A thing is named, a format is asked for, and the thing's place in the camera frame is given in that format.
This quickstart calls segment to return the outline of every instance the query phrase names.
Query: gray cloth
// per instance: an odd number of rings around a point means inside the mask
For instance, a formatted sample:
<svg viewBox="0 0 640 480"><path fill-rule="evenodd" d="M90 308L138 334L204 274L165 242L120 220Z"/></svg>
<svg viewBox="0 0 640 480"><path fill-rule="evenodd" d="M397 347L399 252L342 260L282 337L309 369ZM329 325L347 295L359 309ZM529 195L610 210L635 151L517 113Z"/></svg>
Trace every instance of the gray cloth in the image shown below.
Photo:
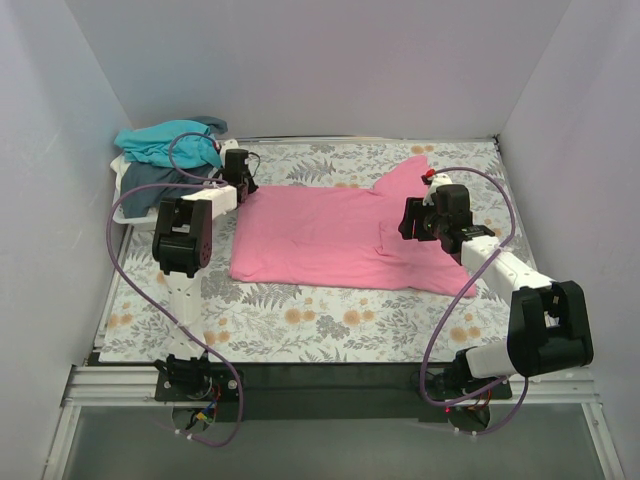
<svg viewBox="0 0 640 480"><path fill-rule="evenodd" d="M196 117L185 118L185 120L192 120L194 122L204 123L207 127L211 129L213 133L217 133L218 135L222 135L223 133L227 133L229 129L227 128L227 122L218 117L209 117L208 115L198 115Z"/></svg>
<svg viewBox="0 0 640 480"><path fill-rule="evenodd" d="M186 170L192 175L206 177L212 170L211 165ZM185 177L173 168L154 167L148 163L132 162L122 177L121 193L141 185L153 183L187 183L197 185L202 182ZM156 207L164 197L181 197L196 191L190 188L149 188L135 193L122 202L122 210L125 218L145 217L149 208Z"/></svg>

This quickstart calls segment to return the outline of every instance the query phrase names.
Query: gray floor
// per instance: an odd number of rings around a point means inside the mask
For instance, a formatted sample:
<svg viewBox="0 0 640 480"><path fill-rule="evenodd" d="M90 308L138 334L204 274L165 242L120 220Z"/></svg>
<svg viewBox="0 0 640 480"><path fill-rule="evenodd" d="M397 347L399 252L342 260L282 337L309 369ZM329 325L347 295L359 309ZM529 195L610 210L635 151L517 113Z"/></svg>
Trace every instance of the gray floor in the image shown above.
<svg viewBox="0 0 640 480"><path fill-rule="evenodd" d="M221 450L153 422L170 417L169 408L83 408L65 478L603 478L579 405L525 406L506 428L475 441L411 420L246 422Z"/></svg>

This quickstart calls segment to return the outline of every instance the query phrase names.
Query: orange flower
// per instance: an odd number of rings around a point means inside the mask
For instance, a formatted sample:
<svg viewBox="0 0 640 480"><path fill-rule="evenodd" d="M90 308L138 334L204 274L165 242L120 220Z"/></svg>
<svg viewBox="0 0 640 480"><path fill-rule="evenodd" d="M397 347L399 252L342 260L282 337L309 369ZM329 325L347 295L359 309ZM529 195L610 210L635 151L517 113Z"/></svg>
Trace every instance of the orange flower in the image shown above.
<svg viewBox="0 0 640 480"><path fill-rule="evenodd" d="M131 322L133 322L133 315L130 313L125 313L120 317L120 325L129 325Z"/></svg>
<svg viewBox="0 0 640 480"><path fill-rule="evenodd" d="M342 317L342 320L347 325L355 327L360 323L360 313L355 310L349 310L348 312L345 312L344 317Z"/></svg>
<svg viewBox="0 0 640 480"><path fill-rule="evenodd" d="M204 335L204 341L206 342L207 345L213 345L216 343L216 334L213 333L212 331L206 331L203 333Z"/></svg>
<svg viewBox="0 0 640 480"><path fill-rule="evenodd" d="M297 308L290 308L284 313L284 319L289 325L296 325L300 323L300 310Z"/></svg>
<svg viewBox="0 0 640 480"><path fill-rule="evenodd" d="M449 335L451 335L451 339L457 343L463 343L467 340L467 332L460 327L452 328Z"/></svg>
<svg viewBox="0 0 640 480"><path fill-rule="evenodd" d="M480 338L480 336L482 335L482 330L480 330L478 327L471 327L468 330L468 333L471 338Z"/></svg>
<svg viewBox="0 0 640 480"><path fill-rule="evenodd" d="M107 324L107 328L115 328L120 323L120 317L118 317L115 313L111 314L109 317L109 323Z"/></svg>

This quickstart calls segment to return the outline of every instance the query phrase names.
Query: pile of clothes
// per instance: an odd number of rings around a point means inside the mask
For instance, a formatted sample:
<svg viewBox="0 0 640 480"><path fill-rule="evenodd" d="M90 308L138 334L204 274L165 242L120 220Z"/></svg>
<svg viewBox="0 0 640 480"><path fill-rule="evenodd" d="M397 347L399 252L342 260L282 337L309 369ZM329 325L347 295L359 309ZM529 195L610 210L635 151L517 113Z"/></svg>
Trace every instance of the pile of clothes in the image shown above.
<svg viewBox="0 0 640 480"><path fill-rule="evenodd" d="M141 185L154 183L198 184L199 180L186 177L173 168L169 161L169 145L178 135L197 132L210 136L227 132L227 123L216 117L192 117L173 120L139 130L124 129L114 143L123 153L111 162L116 172L116 189L120 195ZM182 138L172 151L178 167L192 175L208 177L213 169L222 167L221 144L208 138L192 135ZM163 197L181 197L193 193L188 188L147 189L122 202L125 218L145 217L151 207L160 204Z"/></svg>

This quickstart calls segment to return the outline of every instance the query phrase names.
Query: pink cloth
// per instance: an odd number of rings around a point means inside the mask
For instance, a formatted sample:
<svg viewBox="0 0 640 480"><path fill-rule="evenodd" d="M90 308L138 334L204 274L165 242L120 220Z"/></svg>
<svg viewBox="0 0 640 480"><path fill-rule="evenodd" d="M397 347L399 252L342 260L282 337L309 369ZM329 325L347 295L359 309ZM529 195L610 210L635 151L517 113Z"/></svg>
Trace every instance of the pink cloth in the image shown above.
<svg viewBox="0 0 640 480"><path fill-rule="evenodd" d="M427 170L411 157L373 189L264 186L238 210L231 277L455 295L469 279L440 242L402 240L407 197L421 197ZM475 288L469 296L475 295Z"/></svg>

